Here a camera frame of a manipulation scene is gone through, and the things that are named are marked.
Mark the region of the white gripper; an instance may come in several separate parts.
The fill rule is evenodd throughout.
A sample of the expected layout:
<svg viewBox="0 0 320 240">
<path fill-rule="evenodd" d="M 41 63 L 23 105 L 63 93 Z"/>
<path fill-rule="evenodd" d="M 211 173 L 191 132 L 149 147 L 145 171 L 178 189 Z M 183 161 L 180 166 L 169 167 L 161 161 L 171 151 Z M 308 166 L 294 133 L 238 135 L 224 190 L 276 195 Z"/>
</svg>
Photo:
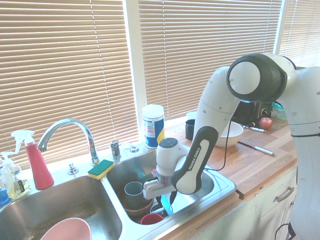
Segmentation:
<svg viewBox="0 0 320 240">
<path fill-rule="evenodd" d="M 146 181 L 143 184 L 142 193 L 143 193 L 143 197 L 146 200 L 156 198 L 156 201 L 160 207 L 162 207 L 160 196 L 171 193 L 170 197 L 169 197 L 169 204 L 170 205 L 173 204 L 173 202 L 177 196 L 177 190 L 175 189 L 175 187 L 173 185 L 164 186 L 157 179 L 151 180 L 151 181 Z"/>
</svg>

